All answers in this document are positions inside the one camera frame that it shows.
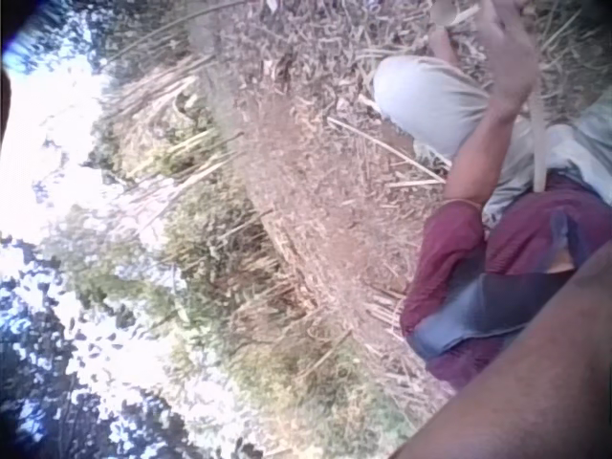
hand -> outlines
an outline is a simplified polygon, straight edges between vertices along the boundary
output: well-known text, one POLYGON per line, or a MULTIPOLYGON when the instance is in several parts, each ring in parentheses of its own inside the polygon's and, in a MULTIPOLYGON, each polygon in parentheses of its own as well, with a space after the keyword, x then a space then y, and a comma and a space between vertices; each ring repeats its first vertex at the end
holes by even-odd
POLYGON ((537 53, 521 19, 524 0, 483 0, 479 30, 493 75, 492 100, 517 114, 537 79, 537 53))

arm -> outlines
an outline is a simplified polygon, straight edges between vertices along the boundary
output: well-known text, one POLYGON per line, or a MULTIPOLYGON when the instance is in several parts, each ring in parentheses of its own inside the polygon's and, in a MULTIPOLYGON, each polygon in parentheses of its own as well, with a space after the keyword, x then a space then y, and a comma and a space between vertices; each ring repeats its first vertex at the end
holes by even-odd
POLYGON ((610 457, 612 243, 397 459, 610 457))
POLYGON ((461 146, 447 178, 444 197, 484 206, 499 181, 518 112, 493 97, 476 130, 461 146))
POLYGON ((537 79, 537 55, 520 17, 524 0, 483 0, 479 31, 493 76, 484 118, 461 146, 445 197, 484 206, 499 181, 514 122, 537 79))

red cloth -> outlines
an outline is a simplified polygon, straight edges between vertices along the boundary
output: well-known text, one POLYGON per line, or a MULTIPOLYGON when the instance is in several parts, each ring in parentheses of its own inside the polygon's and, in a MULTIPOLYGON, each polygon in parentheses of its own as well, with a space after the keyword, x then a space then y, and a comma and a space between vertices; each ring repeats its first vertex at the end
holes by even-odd
MULTIPOLYGON (((417 273, 404 302, 404 335, 438 311, 446 299, 453 268, 480 245, 486 248, 487 273, 535 273, 551 247, 551 215, 559 210, 579 226, 589 256, 612 239, 612 208, 556 174, 549 177, 545 192, 526 194, 506 210, 487 241, 478 208, 460 201, 438 208, 426 222, 417 273)), ((427 369, 460 388, 499 354, 502 345, 502 338, 468 339, 429 361, 427 369)))

man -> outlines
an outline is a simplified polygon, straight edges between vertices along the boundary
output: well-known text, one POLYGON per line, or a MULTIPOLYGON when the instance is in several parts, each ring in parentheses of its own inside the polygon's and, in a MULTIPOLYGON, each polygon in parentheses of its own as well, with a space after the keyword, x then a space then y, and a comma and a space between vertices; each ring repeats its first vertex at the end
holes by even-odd
POLYGON ((382 112, 452 160, 401 326, 428 371, 457 389, 612 239, 612 90, 574 125, 548 129, 548 185, 530 192, 531 124, 519 113, 538 64, 520 9, 518 0, 482 2, 491 95, 456 67, 440 30, 431 36, 435 57, 390 57, 374 79, 382 112))
POLYGON ((537 62, 519 11, 483 1, 490 97, 453 67, 444 33, 438 58, 376 74, 383 112, 453 162, 402 328, 435 376, 465 386, 393 459, 612 457, 612 92, 549 129, 549 184, 530 193, 518 114, 537 62))

soil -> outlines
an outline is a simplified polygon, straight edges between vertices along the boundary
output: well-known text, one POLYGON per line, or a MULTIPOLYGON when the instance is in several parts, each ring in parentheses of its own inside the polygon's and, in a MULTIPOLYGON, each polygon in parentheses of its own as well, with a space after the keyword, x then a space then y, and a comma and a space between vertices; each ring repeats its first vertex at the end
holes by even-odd
MULTIPOLYGON (((381 58, 426 53, 427 2, 375 3, 370 10, 363 0, 285 0, 272 14, 265 2, 249 2, 199 17, 191 35, 200 52, 217 57, 203 75, 207 98, 228 135, 245 133, 236 167, 278 252, 318 307, 352 330, 365 366, 418 427, 451 391, 426 373, 396 324, 441 187, 397 187, 427 176, 328 121, 414 155, 411 139, 385 125, 368 100, 381 58)), ((611 71, 607 30, 580 21, 563 29, 576 9, 561 3, 558 11, 552 2, 542 7, 540 20, 547 37, 561 31, 542 57, 550 121, 590 103, 611 71)), ((486 82, 473 24, 453 40, 462 68, 486 82)))

